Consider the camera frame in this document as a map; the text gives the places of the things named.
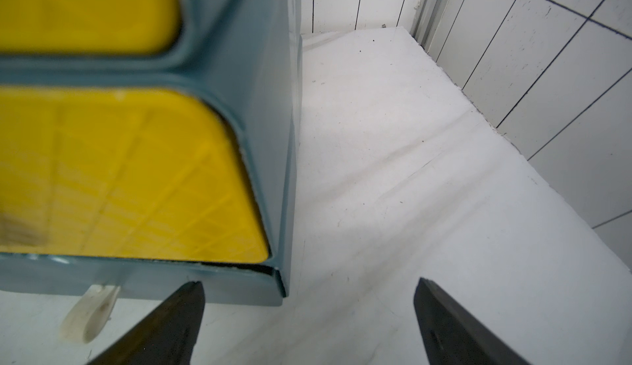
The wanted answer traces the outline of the yellow drawer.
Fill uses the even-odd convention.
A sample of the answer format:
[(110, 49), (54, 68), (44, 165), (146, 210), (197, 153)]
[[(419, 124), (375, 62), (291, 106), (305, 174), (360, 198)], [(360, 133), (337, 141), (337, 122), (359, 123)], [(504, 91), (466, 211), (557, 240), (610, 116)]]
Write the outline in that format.
[(154, 55), (180, 28), (178, 0), (1, 0), (4, 55)]
[(258, 264), (270, 256), (230, 126), (156, 88), (1, 88), (1, 249)]

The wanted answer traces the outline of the yellow top drawer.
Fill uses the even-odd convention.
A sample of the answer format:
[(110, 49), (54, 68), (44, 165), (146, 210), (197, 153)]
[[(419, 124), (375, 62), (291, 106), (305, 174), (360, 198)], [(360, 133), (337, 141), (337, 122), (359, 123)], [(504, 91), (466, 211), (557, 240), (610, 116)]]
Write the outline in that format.
[(154, 55), (180, 28), (178, 0), (1, 0), (4, 55)]

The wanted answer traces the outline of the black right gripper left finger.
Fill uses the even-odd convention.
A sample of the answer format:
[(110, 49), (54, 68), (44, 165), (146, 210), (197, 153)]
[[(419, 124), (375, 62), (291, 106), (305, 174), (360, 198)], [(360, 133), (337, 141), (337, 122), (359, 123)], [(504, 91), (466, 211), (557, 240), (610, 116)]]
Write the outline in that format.
[(91, 363), (189, 364), (204, 308), (203, 284), (183, 284)]

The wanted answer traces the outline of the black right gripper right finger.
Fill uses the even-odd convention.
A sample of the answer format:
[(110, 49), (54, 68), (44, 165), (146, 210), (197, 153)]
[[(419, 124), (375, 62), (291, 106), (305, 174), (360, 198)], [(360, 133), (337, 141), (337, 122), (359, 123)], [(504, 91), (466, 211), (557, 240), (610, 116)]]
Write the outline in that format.
[(421, 278), (413, 303), (430, 364), (528, 365), (436, 282)]

